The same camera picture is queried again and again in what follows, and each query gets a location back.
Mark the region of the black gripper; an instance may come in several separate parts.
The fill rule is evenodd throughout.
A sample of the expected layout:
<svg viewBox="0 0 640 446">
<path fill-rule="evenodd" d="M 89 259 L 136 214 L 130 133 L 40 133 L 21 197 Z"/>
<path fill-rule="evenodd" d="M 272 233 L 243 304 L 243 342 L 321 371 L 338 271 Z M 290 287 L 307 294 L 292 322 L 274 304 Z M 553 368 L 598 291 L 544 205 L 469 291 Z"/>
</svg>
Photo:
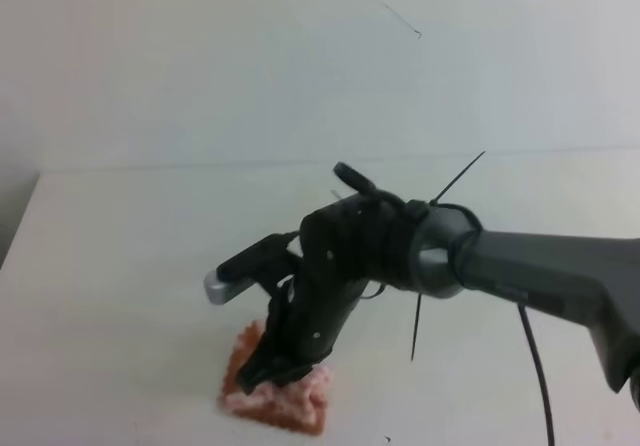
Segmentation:
<svg viewBox="0 0 640 446">
<path fill-rule="evenodd" d="M 275 333 L 276 350 L 256 348 L 237 371 L 252 394 L 263 383 L 304 379 L 327 357 L 370 281 L 412 286 L 410 250 L 423 203 L 401 205 L 350 196 L 305 216 L 300 224 L 301 269 L 294 297 Z"/>
</svg>

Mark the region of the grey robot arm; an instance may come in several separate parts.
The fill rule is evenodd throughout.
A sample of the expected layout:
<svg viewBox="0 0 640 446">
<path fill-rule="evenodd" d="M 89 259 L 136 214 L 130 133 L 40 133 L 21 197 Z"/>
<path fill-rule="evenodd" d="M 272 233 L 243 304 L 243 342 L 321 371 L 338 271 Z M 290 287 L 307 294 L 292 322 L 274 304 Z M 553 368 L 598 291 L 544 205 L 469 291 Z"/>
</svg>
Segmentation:
<svg viewBox="0 0 640 446">
<path fill-rule="evenodd" d="M 639 389 L 639 243 L 494 232 L 467 208 L 354 195 L 272 234 L 224 268 L 270 295 L 244 392 L 301 379 L 333 346 L 371 281 L 446 299 L 486 293 L 586 327 L 609 387 Z"/>
</svg>

